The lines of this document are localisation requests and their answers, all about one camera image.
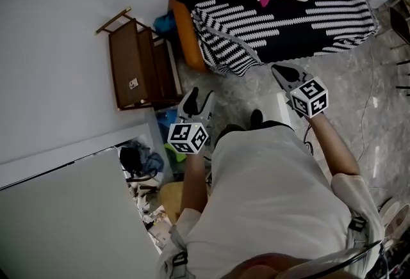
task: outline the person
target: person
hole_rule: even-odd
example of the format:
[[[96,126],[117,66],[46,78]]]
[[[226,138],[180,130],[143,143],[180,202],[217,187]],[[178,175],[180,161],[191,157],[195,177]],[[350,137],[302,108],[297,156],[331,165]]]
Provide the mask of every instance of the person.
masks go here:
[[[323,113],[307,120],[331,183],[292,128],[264,122],[259,110],[249,131],[228,125],[221,132],[209,197],[202,153],[188,156],[176,223],[179,242],[170,243],[179,248],[173,254],[164,249],[158,278],[291,278],[281,273],[355,246],[349,227],[358,218],[366,223],[367,243],[383,240],[384,227],[354,156]],[[179,259],[181,250],[186,254]],[[364,277],[379,250],[372,249],[353,274],[343,268],[325,278]],[[182,273],[176,271],[180,264]],[[322,277],[311,274],[302,271],[297,278]]]

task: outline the black and white blanket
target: black and white blanket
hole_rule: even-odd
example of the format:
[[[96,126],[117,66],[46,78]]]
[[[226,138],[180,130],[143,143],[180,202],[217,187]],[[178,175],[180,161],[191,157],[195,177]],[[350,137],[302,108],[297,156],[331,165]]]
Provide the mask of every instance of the black and white blanket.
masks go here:
[[[253,65],[346,51],[378,29],[366,0],[178,1],[207,66],[239,76]]]

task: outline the gray tile floor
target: gray tile floor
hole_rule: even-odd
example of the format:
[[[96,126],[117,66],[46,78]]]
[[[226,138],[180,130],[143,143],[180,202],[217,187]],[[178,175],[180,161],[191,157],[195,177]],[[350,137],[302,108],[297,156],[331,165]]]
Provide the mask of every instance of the gray tile floor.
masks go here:
[[[379,14],[381,24],[386,15]],[[391,31],[372,36],[351,51],[291,61],[319,76],[328,87],[330,106],[325,114],[356,159],[365,146],[359,165],[377,203],[389,196],[410,197],[410,97],[407,91],[395,89],[396,85],[410,85],[410,64],[396,66],[410,58],[410,47],[390,49],[402,43]],[[284,105],[286,97],[268,65],[253,67],[243,77],[199,73],[183,61],[178,66],[185,91],[198,86],[200,97],[210,90],[216,93],[212,142],[228,123],[248,126],[255,108],[262,110],[265,120],[290,124],[303,138],[308,124]],[[314,145],[315,159],[329,175],[314,134],[310,132],[308,138]]]

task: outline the black buckle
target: black buckle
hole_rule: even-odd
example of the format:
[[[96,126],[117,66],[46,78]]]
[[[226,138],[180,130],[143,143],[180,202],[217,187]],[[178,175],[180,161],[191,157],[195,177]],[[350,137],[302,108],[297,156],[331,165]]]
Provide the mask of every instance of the black buckle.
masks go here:
[[[361,216],[356,216],[352,219],[350,224],[348,225],[349,229],[352,229],[357,232],[362,232],[367,224],[367,221],[362,218]]]
[[[185,251],[182,251],[181,253],[178,253],[172,259],[172,265],[174,267],[182,266],[182,265],[187,264],[187,263],[188,263],[188,257],[187,257],[187,254],[186,254]]]

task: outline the shoe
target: shoe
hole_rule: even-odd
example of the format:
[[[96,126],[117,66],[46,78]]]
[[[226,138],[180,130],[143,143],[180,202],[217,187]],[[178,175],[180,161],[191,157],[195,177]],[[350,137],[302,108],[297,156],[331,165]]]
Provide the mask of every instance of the shoe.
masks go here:
[[[250,129],[259,127],[263,122],[263,114],[260,109],[255,109],[250,116]]]

